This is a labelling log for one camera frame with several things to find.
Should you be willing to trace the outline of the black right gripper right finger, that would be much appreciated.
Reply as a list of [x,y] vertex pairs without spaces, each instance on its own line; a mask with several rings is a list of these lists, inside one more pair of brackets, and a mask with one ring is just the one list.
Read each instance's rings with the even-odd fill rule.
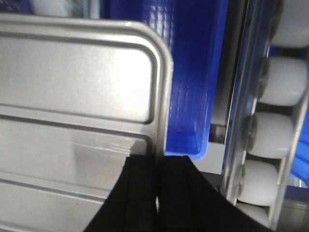
[[267,232],[269,228],[227,201],[188,157],[159,165],[160,232]]

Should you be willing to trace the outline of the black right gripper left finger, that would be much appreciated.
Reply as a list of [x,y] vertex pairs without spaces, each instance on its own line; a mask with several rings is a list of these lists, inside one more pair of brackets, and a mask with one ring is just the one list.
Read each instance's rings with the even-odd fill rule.
[[102,207],[85,232],[154,232],[156,230],[155,159],[129,156]]

